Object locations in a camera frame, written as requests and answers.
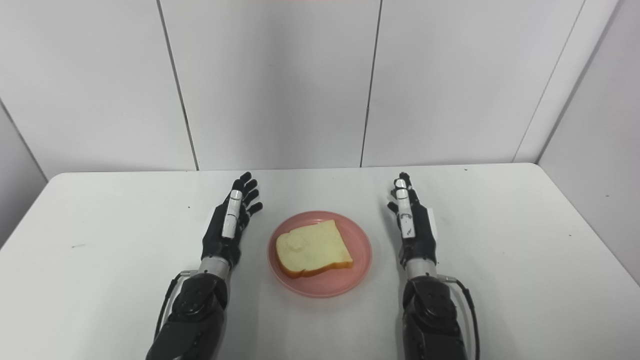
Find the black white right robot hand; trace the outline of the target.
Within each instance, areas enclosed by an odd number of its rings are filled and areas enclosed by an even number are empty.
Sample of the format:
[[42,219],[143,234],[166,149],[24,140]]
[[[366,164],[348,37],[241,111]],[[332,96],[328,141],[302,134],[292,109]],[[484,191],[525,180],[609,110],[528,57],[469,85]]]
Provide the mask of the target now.
[[387,207],[395,215],[400,230],[400,265],[406,268],[410,261],[416,259],[437,264],[433,210],[422,205],[408,173],[398,174],[393,185],[390,194],[394,200],[387,203]]

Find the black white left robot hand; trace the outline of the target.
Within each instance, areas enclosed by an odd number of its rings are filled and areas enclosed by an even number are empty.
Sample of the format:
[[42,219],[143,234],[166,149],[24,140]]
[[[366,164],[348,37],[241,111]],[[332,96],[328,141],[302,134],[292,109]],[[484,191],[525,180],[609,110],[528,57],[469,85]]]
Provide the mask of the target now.
[[224,201],[214,208],[202,238],[202,260],[223,259],[229,269],[238,264],[242,255],[242,235],[252,216],[263,209],[262,202],[254,202],[258,196],[258,180],[251,172],[234,180]]

